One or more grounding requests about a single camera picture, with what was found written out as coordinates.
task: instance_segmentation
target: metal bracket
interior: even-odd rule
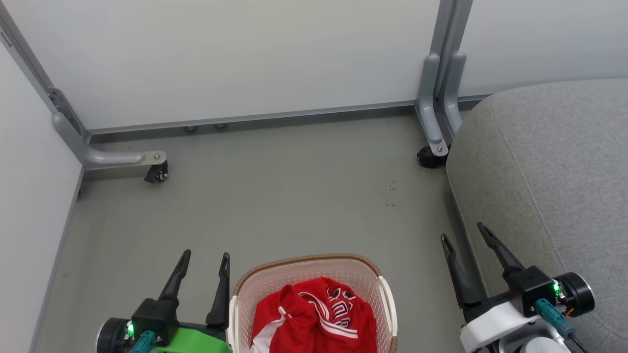
[[[449,149],[443,139],[443,133],[440,131],[440,126],[438,125],[434,112],[434,87],[436,85],[439,64],[440,56],[438,54],[429,54],[423,61],[419,93],[414,109],[416,110],[416,115],[419,117],[419,122],[421,122],[432,154],[437,157],[442,157],[449,153]]]
[[[442,108],[445,122],[449,128],[452,138],[456,136],[458,129],[462,125],[462,117],[458,108],[458,88],[460,79],[467,61],[467,54],[455,52],[449,59],[447,74],[443,83],[443,94],[438,98],[438,104]]]
[[[0,37],[4,39],[4,42],[7,44],[7,46],[9,46],[9,48],[13,46],[13,42],[9,39],[9,36],[6,35],[6,33],[2,30],[1,27],[0,27]]]
[[[164,151],[105,152],[93,149],[60,112],[52,115],[52,124],[86,170],[117,166],[161,165],[166,161]]]
[[[56,87],[48,87],[47,91],[48,98],[50,98],[52,103],[55,105],[55,108],[57,108],[57,110],[61,114],[63,114],[66,119],[68,119],[74,130],[76,130],[81,138],[83,140],[87,140],[89,134],[83,127],[83,124],[80,123],[79,118],[77,117],[76,113],[74,113],[72,106],[70,106],[70,103],[68,103],[68,100],[63,95],[63,92],[61,92],[61,90]]]

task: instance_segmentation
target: robotic arm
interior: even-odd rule
[[[569,272],[550,278],[535,266],[525,268],[481,222],[480,233],[499,259],[509,291],[486,298],[471,285],[446,235],[441,236],[458,306],[466,325],[460,339],[467,353],[486,347],[493,353],[570,353],[572,340],[588,353],[565,320],[595,308],[593,291],[579,275]]]
[[[159,298],[144,299],[131,319],[110,318],[96,337],[96,353],[230,353],[225,342],[229,326],[229,254],[222,256],[220,282],[205,325],[179,322],[176,309],[181,281],[192,252],[186,250]]]

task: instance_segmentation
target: white partition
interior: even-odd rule
[[[416,99],[439,0],[3,0],[88,130]]]
[[[628,1],[476,0],[460,50],[460,96],[628,77]]]
[[[0,44],[0,342],[6,352],[29,350],[81,174],[51,118]]]

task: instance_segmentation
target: metal frame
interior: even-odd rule
[[[0,41],[49,108],[55,129],[86,170],[117,166],[161,165],[166,161],[164,151],[105,152],[91,148],[89,133],[63,96],[63,92],[54,87],[1,1]]]
[[[419,82],[419,91],[416,98],[416,115],[419,118],[425,138],[434,156],[444,157],[449,153],[447,143],[440,131],[434,110],[434,92],[437,89],[439,71],[443,63],[443,52],[447,42],[450,23],[456,2],[460,0],[441,0],[436,15],[436,25],[430,46],[430,54],[423,60],[423,70]]]
[[[452,138],[456,136],[462,125],[458,106],[458,88],[467,54],[460,51],[460,44],[472,5],[473,0],[457,0],[454,5],[450,27],[443,44],[443,56],[446,56],[448,60],[439,68],[437,87],[434,92],[436,103],[443,112]]]
[[[465,64],[466,55],[459,51],[460,42],[467,24],[473,0],[440,0],[438,14],[430,54],[423,62],[423,70],[419,83],[416,100],[392,102],[387,104],[371,104],[366,106],[342,107],[334,109],[315,109],[312,111],[284,112],[277,114],[260,114],[253,116],[226,117],[203,121],[184,121],[164,124],[150,124],[142,126],[128,126],[123,128],[96,129],[87,131],[81,124],[72,106],[68,103],[63,92],[54,87],[51,79],[44,71],[41,63],[35,57],[32,49],[20,33],[7,9],[0,1],[0,38],[5,42],[16,61],[21,61],[20,67],[29,76],[33,86],[40,87],[39,91],[48,108],[53,113],[53,123],[65,142],[72,148],[77,158],[87,169],[110,168],[129,165],[155,165],[162,163],[166,155],[162,151],[113,153],[97,151],[89,147],[92,134],[110,134],[126,131],[147,129],[162,129],[185,127],[198,124],[216,124],[236,121],[251,121],[260,119],[274,119],[281,117],[310,116],[337,112],[365,111],[386,107],[401,107],[414,105],[419,122],[434,156],[446,156],[448,147],[436,119],[436,108],[443,111],[449,132],[453,137],[462,123],[458,106],[458,86]],[[68,121],[75,134],[82,140],[78,144],[76,136],[71,134],[68,126],[59,117]]]
[[[415,109],[430,150],[437,157],[446,156],[449,150],[436,119],[435,102],[452,138],[462,125],[458,87],[467,56],[459,49],[472,5],[473,0],[441,0],[430,54],[423,62]]]

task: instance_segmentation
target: black wheel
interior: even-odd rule
[[[168,178],[168,161],[164,161],[160,165],[151,165],[151,168],[146,173],[145,182],[163,182]]]
[[[159,174],[157,174],[157,177],[155,178],[155,180],[157,180],[158,182],[163,182],[166,179],[168,179],[168,172],[166,173],[160,172]]]
[[[419,159],[419,163],[425,168],[435,169],[441,166],[443,158],[435,156],[429,146],[421,148],[419,153],[416,154]]]

